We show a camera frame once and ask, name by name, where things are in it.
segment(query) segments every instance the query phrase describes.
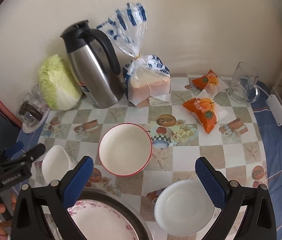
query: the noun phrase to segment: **thermos lid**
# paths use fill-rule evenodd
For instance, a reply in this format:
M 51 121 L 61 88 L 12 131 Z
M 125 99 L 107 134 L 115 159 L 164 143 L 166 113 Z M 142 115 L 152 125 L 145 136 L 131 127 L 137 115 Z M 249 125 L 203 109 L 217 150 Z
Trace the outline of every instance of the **thermos lid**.
M 67 53 L 71 53 L 87 44 L 87 39 L 80 39 L 78 37 L 84 31 L 90 30 L 88 22 L 88 20 L 77 22 L 63 31 L 60 37 L 64 40 Z

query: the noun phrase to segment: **upside-down glass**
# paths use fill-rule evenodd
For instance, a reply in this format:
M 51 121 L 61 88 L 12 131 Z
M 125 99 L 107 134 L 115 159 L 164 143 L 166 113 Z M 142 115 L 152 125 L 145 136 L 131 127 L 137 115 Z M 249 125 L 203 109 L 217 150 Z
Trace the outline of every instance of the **upside-down glass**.
M 255 102 L 260 95 L 258 78 L 259 74 L 254 66 L 239 62 L 227 90 L 228 94 L 236 102 Z

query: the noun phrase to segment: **orange snack package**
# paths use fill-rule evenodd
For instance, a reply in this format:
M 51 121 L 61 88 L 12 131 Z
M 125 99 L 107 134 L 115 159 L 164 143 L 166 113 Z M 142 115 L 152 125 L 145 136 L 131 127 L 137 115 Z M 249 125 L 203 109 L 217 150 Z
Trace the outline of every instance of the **orange snack package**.
M 200 89 L 205 89 L 211 98 L 214 98 L 217 93 L 229 87 L 211 69 L 206 76 L 193 79 L 192 83 Z
M 194 114 L 196 119 L 203 125 L 206 133 L 210 133 L 217 121 L 227 114 L 224 108 L 209 97 L 206 90 L 202 90 L 196 98 L 183 103 L 183 107 Z

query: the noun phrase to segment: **metal screw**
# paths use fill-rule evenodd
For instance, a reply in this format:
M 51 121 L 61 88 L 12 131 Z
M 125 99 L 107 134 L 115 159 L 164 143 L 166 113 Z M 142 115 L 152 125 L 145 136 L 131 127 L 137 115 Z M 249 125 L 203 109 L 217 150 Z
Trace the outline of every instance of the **metal screw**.
M 238 187 L 239 183 L 238 183 L 237 181 L 235 181 L 235 180 L 231 180 L 231 181 L 230 181 L 230 185 L 231 185 L 232 187 Z
M 267 189 L 267 186 L 266 186 L 266 184 L 261 184 L 261 185 L 260 185 L 260 188 L 266 190 L 266 189 Z
M 59 181 L 58 181 L 57 179 L 54 179 L 53 181 L 50 182 L 50 185 L 51 185 L 52 187 L 55 187 L 55 186 L 57 186 L 58 184 L 59 184 Z
M 23 190 L 27 190 L 28 188 L 29 188 L 29 185 L 28 185 L 28 184 L 22 185 L 22 189 L 23 189 Z

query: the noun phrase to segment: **wall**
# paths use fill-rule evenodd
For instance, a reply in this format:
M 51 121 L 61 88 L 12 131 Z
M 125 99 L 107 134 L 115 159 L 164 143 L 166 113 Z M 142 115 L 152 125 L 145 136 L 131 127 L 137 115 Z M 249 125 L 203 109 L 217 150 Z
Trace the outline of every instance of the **wall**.
M 13 112 L 36 83 L 42 61 L 65 56 L 60 33 L 88 19 L 94 27 L 125 2 L 145 5 L 142 54 L 172 73 L 231 76 L 239 61 L 271 84 L 282 66 L 282 0 L 5 0 L 0 6 L 0 99 Z M 128 58 L 119 54 L 124 64 Z

